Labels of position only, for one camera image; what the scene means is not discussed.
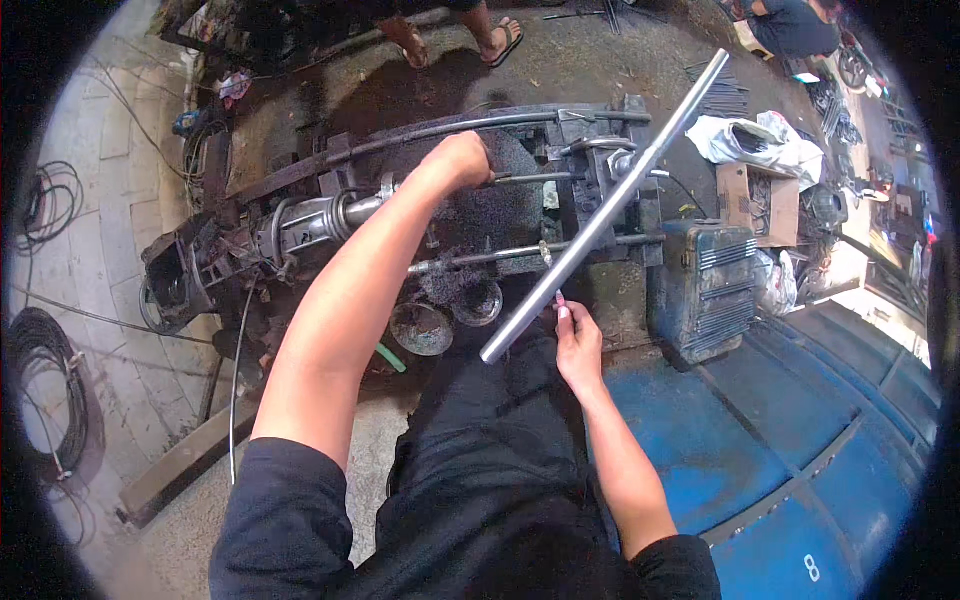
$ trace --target metal bowl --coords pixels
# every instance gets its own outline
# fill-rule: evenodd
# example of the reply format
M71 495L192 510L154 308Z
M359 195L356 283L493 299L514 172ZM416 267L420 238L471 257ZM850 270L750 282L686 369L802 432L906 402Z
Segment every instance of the metal bowl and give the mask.
M482 279L464 288L450 308L457 321L464 325L489 325L503 310L503 291L495 281Z
M390 333L419 356L437 356L453 344L453 325L437 308L420 302L398 304L390 315Z

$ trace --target green hose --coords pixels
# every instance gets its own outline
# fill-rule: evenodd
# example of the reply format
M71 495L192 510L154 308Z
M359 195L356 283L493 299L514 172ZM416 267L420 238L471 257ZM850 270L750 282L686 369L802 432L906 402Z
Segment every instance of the green hose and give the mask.
M403 364L403 361L397 358L396 354L393 354L390 349L383 344L376 345L376 353L386 358L387 362L396 369L396 372L405 372L407 370L407 366Z

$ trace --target workshop floor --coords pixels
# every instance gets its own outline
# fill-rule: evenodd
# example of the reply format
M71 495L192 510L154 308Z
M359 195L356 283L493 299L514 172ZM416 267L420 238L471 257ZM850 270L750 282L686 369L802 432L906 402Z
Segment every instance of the workshop floor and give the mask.
M170 134L170 124L184 110L184 77L192 57L143 37L158 4L158 0L128 2L90 56L110 67L144 128L177 164L181 140ZM730 26L712 0L659 0L646 6L661 12L667 22L624 10L622 36L611 34L600 17L541 20L574 11L573 2L561 8L509 11L491 5L496 19L508 14L525 31L520 46L495 70L481 64L463 27L441 18L436 26L421 27L431 48L431 66L423 72L412 71L393 45L375 43L296 77L255 82L238 106L230 188L284 166L283 158L293 152L302 155L304 139L314 134L349 131L362 137L485 108L548 102L617 104L624 93L639 93L646 98L656 129L690 87L683 67L707 60L717 47L732 49L731 69L752 90L752 113L776 110L798 129L818 128L803 86L735 47ZM116 36L147 49L165 66ZM16 259L14 281L21 287L30 281L34 292L52 300L142 324L137 304L143 275L139 254L162 232L179 225L188 209L182 183L157 160L156 150L130 114L97 81L104 78L88 57L63 91L41 152L41 162L59 159L76 166L84 183L81 216L67 234L40 249L33 265ZM860 175L866 171L864 160L855 165ZM716 216L713 167L691 143L679 138L663 165ZM664 219L674 218L685 204L676 192L667 189L662 194ZM23 295L13 293L11 314L23 305ZM48 310L74 348L84 353L84 376L102 416L82 467L67 482L83 501L80 513L61 494L52 492L51 498L68 535L74 540L83 536L79 551L85 564L118 597L142 597L145 590L155 590L158 596L206 597L207 560L229 492L226 460L143 531L121 523L114 510L123 486L196 426L213 350L158 339L36 300L31 305ZM208 339L216 328L212 320L197 320L185 333ZM231 370L227 361L214 411L224 405ZM62 429L63 404L55 393L43 397L43 410ZM374 550L373 523L386 497L394 442L406 427L410 404L408 398L386 396L358 407L348 469L355 564Z

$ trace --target sandal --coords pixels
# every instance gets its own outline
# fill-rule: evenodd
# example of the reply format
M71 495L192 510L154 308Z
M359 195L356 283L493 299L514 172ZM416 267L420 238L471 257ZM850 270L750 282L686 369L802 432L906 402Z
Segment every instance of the sandal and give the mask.
M492 60L491 62L487 63L487 66L489 66L491 69L495 69L496 67L503 64L503 61L506 60L508 56L510 56L510 53L514 51L514 48L516 48L520 44L520 42L523 40L522 29L520 30L519 35L516 38L513 38L513 36L510 33L509 22L499 27L495 27L494 29L495 30L502 29L503 32L507 35L507 47L503 49L503 52L500 53L500 56L498 56L496 59Z
M417 41L423 44L423 56L420 57L420 59L423 60L423 64L421 66L416 66L413 64L413 62L410 60L410 53L404 50L402 46L398 44L396 49L398 50L400 55L407 61L407 64L410 65L410 68L412 68L415 71L422 71L426 67L430 66L430 49L427 48L426 42L424 42L423 38L420 37L420 32L415 30L413 33L413 37Z

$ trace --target cardboard box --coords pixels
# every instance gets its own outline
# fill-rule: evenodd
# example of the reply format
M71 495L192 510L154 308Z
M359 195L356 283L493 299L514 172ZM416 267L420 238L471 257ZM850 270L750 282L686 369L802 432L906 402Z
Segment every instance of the cardboard box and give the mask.
M750 214L749 174L760 172L770 177L770 232L758 236L760 248L794 247L800 223L800 182L795 177L753 164L732 162L717 165L717 196L720 219L724 223L754 228Z

